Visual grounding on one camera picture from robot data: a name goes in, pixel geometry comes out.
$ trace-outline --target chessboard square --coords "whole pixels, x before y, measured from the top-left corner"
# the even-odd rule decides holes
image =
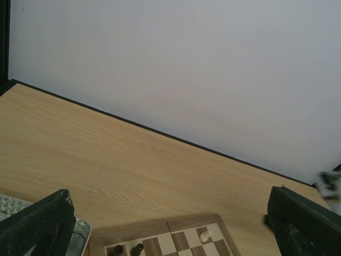
[[[162,255],[168,255],[176,252],[176,248],[170,233],[158,235],[159,244],[161,247]]]
[[[232,255],[228,246],[226,245],[225,240],[215,241],[214,244],[220,256]]]
[[[178,252],[190,248],[184,232],[174,233],[172,234],[172,238]]]
[[[193,256],[191,249],[187,249],[181,252],[177,252],[179,256]]]
[[[159,241],[156,237],[142,241],[145,256],[163,256]]]
[[[220,256],[214,243],[204,244],[203,248],[208,256]]]
[[[128,256],[127,254],[127,248],[124,244],[122,244],[123,247],[123,253],[122,256]],[[107,256],[109,256],[111,253],[113,253],[115,246],[107,248]]]
[[[207,228],[206,228],[206,227],[197,228],[196,231],[197,231],[197,234],[198,234],[198,236],[199,236],[199,238],[200,238],[200,235],[201,235],[202,233],[206,232],[206,231],[207,231]],[[210,238],[210,237],[208,238],[208,240],[207,240],[206,242],[201,241],[202,244],[208,244],[208,243],[212,243],[212,242],[213,242],[213,241],[212,241],[212,238]]]
[[[217,223],[208,224],[206,227],[212,232],[211,239],[213,242],[224,239],[224,236]]]
[[[210,256],[210,255],[206,255],[205,250],[202,245],[191,248],[191,251],[192,251],[193,256]]]
[[[190,248],[202,245],[198,233],[195,229],[186,229],[184,232]]]

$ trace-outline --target wooden table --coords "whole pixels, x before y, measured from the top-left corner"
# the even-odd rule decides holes
[[[242,255],[274,256],[272,186],[326,206],[312,187],[23,85],[0,97],[0,120],[0,193],[36,202],[68,188],[95,234],[219,213]]]

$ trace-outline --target black frame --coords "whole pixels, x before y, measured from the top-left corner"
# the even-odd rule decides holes
[[[75,227],[70,192],[61,189],[0,222],[3,256],[65,256]]]
[[[273,187],[265,223],[283,256],[332,256],[341,252],[341,216],[293,192]]]
[[[11,1],[0,1],[0,84],[8,80]]]

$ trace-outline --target chessboard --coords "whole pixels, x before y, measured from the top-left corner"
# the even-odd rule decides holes
[[[208,230],[211,236],[202,242],[200,235]],[[240,256],[218,214],[97,235],[89,243],[90,256],[114,256],[116,245],[123,246],[122,256],[130,256],[139,243],[141,256]]]

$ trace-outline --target white object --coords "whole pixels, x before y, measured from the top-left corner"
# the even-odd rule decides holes
[[[208,229],[206,232],[201,233],[200,240],[202,242],[207,242],[208,238],[211,237],[211,235],[212,235],[212,232],[210,229]]]

